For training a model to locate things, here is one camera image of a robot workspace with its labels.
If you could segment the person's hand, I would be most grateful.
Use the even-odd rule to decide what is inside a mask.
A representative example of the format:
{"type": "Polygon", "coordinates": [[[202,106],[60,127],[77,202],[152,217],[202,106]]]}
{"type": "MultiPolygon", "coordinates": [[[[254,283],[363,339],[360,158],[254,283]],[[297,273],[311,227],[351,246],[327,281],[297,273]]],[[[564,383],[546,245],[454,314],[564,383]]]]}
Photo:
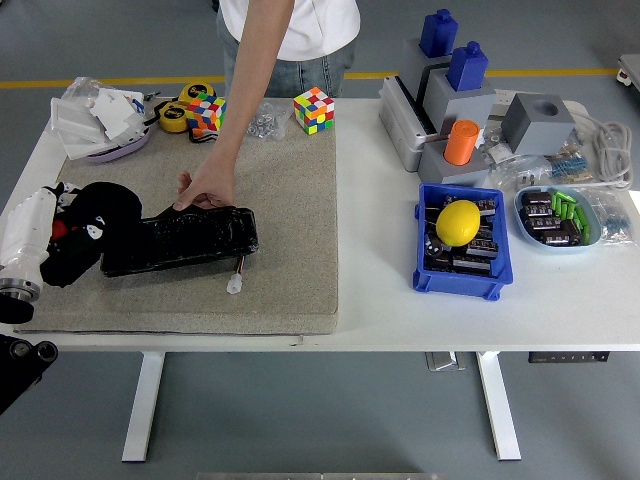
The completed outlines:
{"type": "Polygon", "coordinates": [[[203,209],[232,206],[234,170],[234,163],[207,159],[194,174],[182,171],[178,175],[178,197],[173,208],[182,211],[189,206],[203,209]]]}

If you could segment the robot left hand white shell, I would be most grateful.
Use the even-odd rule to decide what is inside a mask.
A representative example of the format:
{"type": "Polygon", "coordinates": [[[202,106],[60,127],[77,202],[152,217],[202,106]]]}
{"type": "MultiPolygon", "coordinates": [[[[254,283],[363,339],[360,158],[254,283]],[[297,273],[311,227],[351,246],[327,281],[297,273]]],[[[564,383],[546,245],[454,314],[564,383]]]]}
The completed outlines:
{"type": "Polygon", "coordinates": [[[80,208],[83,191],[60,182],[37,190],[7,216],[1,288],[74,283],[99,259],[106,216],[80,208]]]}

